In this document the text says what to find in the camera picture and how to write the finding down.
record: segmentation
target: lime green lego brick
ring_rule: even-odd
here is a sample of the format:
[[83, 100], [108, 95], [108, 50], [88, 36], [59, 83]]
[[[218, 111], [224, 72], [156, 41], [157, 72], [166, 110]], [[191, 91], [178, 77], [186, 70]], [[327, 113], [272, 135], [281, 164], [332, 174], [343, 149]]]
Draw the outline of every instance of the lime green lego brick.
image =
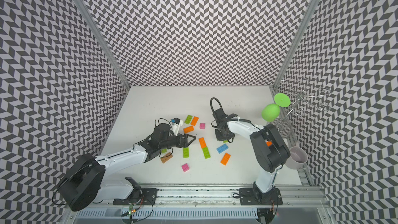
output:
[[186, 124], [191, 123], [192, 118], [193, 118], [192, 115], [188, 115], [187, 118], [185, 119], [184, 123], [186, 123]]
[[202, 149], [202, 151], [203, 151], [203, 155], [205, 155], [205, 159], [210, 158], [210, 153], [209, 153], [209, 148], [208, 147], [204, 147]]
[[188, 148], [188, 147], [183, 148], [183, 149], [182, 149], [182, 152], [183, 152], [183, 154], [184, 154], [184, 158], [189, 157], [189, 148]]

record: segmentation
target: white mug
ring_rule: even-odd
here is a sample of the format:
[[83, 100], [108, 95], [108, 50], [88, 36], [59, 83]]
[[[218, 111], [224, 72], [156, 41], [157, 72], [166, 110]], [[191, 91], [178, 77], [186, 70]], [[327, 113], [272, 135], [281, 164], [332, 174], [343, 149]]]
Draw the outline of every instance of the white mug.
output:
[[308, 160], [307, 153], [300, 147], [290, 148], [290, 157], [286, 160], [285, 165], [291, 169], [300, 169]]

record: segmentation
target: orange lego brick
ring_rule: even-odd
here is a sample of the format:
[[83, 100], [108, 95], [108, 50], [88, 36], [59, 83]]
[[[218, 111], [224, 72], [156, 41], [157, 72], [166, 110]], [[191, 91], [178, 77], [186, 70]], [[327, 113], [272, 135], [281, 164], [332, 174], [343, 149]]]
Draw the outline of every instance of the orange lego brick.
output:
[[188, 133], [188, 132], [192, 132], [192, 131], [193, 131], [193, 126], [184, 128], [184, 133]]
[[229, 160], [230, 157], [231, 157], [231, 155], [228, 154], [228, 153], [226, 153], [226, 154], [224, 155], [224, 157], [222, 158], [221, 163], [222, 163], [223, 165], [226, 165], [226, 163], [228, 162], [228, 160]]
[[198, 122], [199, 118], [198, 117], [193, 117], [191, 125], [196, 126], [196, 123]]
[[200, 138], [199, 139], [199, 143], [200, 143], [200, 147], [203, 149], [204, 147], [207, 147], [205, 139], [204, 138]]
[[172, 153], [169, 152], [166, 155], [164, 155], [163, 157], [161, 157], [160, 160], [162, 161], [162, 163], [165, 163], [165, 162], [169, 161], [169, 159], [172, 157], [173, 157]]

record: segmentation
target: black and white patterned wall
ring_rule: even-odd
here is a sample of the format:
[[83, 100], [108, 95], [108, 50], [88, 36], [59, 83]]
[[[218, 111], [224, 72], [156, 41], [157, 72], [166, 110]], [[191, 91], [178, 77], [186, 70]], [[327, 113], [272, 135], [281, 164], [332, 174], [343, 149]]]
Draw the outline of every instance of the black and white patterned wall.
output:
[[269, 85], [310, 0], [85, 0], [131, 85]]
[[55, 184], [99, 152], [126, 89], [71, 0], [0, 6], [0, 222], [55, 223]]
[[329, 87], [330, 111], [292, 118], [341, 223], [397, 223], [398, 0], [321, 0], [284, 92]]

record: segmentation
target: mounting plate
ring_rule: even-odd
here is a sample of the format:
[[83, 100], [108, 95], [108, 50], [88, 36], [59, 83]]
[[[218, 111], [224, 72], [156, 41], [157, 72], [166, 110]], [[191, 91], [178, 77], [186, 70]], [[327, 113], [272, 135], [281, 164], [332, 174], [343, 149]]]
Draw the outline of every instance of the mounting plate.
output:
[[[142, 202], [142, 205], [155, 205], [156, 201], [156, 196], [158, 194], [158, 189], [141, 189], [142, 194], [144, 195], [144, 201]], [[137, 199], [114, 199], [113, 200], [113, 205], [128, 205], [130, 203], [136, 203]]]
[[274, 202], [275, 205], [283, 205], [282, 197], [279, 198], [278, 195], [281, 195], [281, 192], [279, 189], [275, 188], [275, 190], [272, 191], [271, 193], [271, 198], [269, 201], [265, 202], [264, 204], [258, 203], [253, 194], [253, 188], [240, 188], [239, 189], [239, 194], [241, 197], [239, 198], [240, 204], [242, 206], [248, 206], [248, 205], [272, 205], [272, 201]]

